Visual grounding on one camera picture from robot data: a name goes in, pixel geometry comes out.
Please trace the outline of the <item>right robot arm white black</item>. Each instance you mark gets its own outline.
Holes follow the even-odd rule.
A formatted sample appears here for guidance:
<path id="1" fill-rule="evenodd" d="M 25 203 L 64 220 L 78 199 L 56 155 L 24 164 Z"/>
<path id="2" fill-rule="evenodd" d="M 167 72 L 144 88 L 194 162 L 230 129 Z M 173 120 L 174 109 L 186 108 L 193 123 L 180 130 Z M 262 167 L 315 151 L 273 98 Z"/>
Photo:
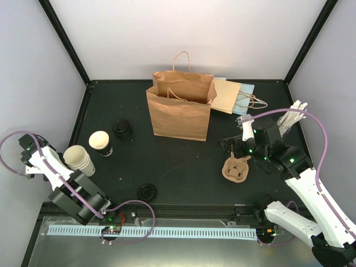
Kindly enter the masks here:
<path id="1" fill-rule="evenodd" d="M 311 159 L 281 137 L 255 136 L 246 141 L 241 135 L 218 141 L 225 155 L 251 156 L 285 181 L 311 213 L 309 220 L 280 201 L 266 197 L 253 210 L 259 224 L 268 221 L 282 226 L 306 243 L 322 266 L 346 266 L 355 260 L 354 223 L 349 221 L 320 181 Z"/>

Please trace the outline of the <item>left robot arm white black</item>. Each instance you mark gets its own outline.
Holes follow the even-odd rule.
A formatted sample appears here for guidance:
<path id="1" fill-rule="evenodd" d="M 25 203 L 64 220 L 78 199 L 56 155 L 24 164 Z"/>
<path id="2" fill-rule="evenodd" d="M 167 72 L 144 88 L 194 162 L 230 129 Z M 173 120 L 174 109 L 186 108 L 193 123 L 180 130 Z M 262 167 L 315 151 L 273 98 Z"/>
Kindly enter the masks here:
<path id="1" fill-rule="evenodd" d="M 118 206 L 90 179 L 96 168 L 84 147 L 74 145 L 58 153 L 46 139 L 31 133 L 18 141 L 26 174 L 44 175 L 53 190 L 49 199 L 78 223 L 87 225 L 95 217 L 107 222 L 118 218 Z"/>

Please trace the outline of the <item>brown pulp cup carrier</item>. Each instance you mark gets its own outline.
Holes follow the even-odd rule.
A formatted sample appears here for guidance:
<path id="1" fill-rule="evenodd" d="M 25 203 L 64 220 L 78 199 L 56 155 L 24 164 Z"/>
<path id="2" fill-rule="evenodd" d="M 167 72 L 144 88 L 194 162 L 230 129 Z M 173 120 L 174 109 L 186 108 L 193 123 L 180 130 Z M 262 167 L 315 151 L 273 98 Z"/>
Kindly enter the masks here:
<path id="1" fill-rule="evenodd" d="M 221 172 L 223 177 L 235 183 L 244 182 L 248 176 L 248 161 L 250 159 L 251 156 L 244 156 L 237 159 L 235 154 L 231 152 L 230 157 L 224 162 L 222 167 Z"/>

